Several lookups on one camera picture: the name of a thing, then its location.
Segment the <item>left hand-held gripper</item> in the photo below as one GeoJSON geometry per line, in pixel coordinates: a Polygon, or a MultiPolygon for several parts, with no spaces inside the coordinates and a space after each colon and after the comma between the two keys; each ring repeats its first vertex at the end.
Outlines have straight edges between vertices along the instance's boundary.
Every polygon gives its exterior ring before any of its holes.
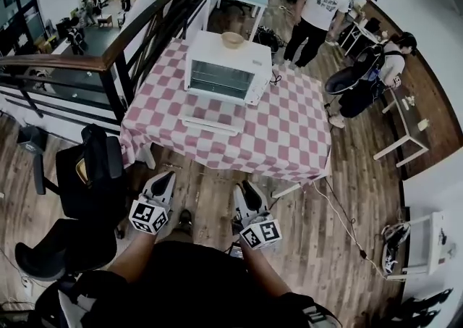
{"type": "Polygon", "coordinates": [[[170,171],[166,178],[168,181],[164,192],[163,174],[157,174],[146,182],[143,194],[140,194],[139,198],[132,202],[129,221],[136,230],[157,235],[168,222],[171,209],[169,204],[174,194],[176,173],[170,171]],[[149,198],[162,194],[162,201],[149,198]]]}

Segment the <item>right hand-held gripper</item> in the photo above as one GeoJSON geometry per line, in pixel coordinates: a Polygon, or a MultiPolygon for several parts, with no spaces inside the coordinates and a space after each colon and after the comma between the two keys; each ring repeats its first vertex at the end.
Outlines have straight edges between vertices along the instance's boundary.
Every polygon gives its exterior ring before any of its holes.
{"type": "Polygon", "coordinates": [[[267,248],[282,239],[279,222],[268,212],[268,200],[254,183],[243,180],[242,187],[233,189],[234,207],[237,213],[250,211],[260,213],[248,218],[236,218],[231,222],[234,235],[239,235],[251,249],[267,248]]]}

